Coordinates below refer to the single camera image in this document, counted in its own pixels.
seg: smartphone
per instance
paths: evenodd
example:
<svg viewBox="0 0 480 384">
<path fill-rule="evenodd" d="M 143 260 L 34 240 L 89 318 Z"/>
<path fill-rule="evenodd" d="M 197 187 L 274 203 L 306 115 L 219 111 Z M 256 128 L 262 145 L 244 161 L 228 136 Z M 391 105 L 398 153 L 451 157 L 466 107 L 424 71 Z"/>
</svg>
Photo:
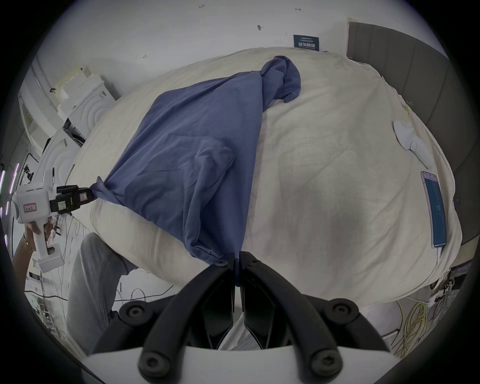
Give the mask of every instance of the smartphone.
<svg viewBox="0 0 480 384">
<path fill-rule="evenodd" d="M 432 248 L 443 247 L 447 244 L 447 227 L 440 184 L 438 183 L 437 177 L 432 173 L 423 171 L 421 178 L 427 196 L 428 211 L 430 213 Z"/>
</svg>

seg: person's leg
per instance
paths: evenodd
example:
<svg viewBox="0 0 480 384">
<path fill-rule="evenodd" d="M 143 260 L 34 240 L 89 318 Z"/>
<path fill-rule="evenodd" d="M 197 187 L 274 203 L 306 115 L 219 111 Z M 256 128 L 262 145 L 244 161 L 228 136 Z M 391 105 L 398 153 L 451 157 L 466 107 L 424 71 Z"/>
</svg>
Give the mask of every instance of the person's leg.
<svg viewBox="0 0 480 384">
<path fill-rule="evenodd" d="M 120 277 L 137 267 L 89 233 L 73 263 L 67 331 L 89 355 L 107 327 Z"/>
</svg>

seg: screw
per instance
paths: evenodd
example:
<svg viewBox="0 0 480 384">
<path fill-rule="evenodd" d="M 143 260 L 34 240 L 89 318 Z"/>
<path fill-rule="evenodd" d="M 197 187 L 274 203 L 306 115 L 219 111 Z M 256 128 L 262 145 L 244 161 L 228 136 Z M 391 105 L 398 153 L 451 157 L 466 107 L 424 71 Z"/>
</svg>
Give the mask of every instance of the screw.
<svg viewBox="0 0 480 384">
<path fill-rule="evenodd" d="M 142 307 L 137 307 L 137 306 L 134 306 L 134 307 L 131 307 L 127 314 L 130 316 L 130 317 L 139 317 L 139 316 L 142 316 L 143 313 L 144 313 L 144 309 Z"/>
<path fill-rule="evenodd" d="M 314 355 L 310 368 L 318 376 L 332 376 L 342 369 L 342 359 L 336 350 L 324 349 Z"/>
<path fill-rule="evenodd" d="M 342 316 L 348 316 L 351 312 L 351 309 L 345 304 L 337 304 L 333 307 L 333 312 Z"/>
<path fill-rule="evenodd" d="M 217 267 L 226 267 L 228 265 L 228 262 L 226 260 L 219 260 L 215 263 Z"/>
<path fill-rule="evenodd" d="M 147 376 L 163 377 L 170 371 L 170 363 L 156 352 L 146 352 L 140 358 L 138 368 Z"/>
</svg>

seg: white bedsheet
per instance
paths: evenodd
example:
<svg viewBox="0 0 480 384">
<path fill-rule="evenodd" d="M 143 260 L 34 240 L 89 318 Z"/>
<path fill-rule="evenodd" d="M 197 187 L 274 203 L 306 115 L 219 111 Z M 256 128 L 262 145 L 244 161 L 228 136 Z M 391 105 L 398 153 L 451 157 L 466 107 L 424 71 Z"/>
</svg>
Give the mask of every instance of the white bedsheet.
<svg viewBox="0 0 480 384">
<path fill-rule="evenodd" d="M 359 306 L 391 301 L 439 278 L 454 261 L 461 231 L 452 171 L 425 125 L 369 65 L 332 53 L 256 48 L 162 75 L 122 97 L 78 154 L 69 184 L 107 177 L 154 99 L 191 84 L 260 70 L 288 56 L 301 94 L 263 114 L 243 250 L 300 292 L 348 298 Z M 424 166 L 397 142 L 392 121 L 410 120 L 431 149 L 447 214 L 438 261 L 420 177 Z M 113 250 L 183 286 L 207 267 L 183 244 L 119 205 L 97 199 L 74 212 Z"/>
</svg>

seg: gray headboard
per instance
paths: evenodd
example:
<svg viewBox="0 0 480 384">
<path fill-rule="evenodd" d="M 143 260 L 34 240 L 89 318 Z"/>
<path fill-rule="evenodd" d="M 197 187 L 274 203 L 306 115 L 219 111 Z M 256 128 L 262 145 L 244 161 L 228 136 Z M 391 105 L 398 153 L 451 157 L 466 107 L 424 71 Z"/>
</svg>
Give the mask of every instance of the gray headboard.
<svg viewBox="0 0 480 384">
<path fill-rule="evenodd" d="M 480 233 L 480 134 L 450 61 L 393 29 L 350 23 L 347 56 L 368 63 L 403 96 L 442 148 L 455 176 L 462 243 Z"/>
</svg>

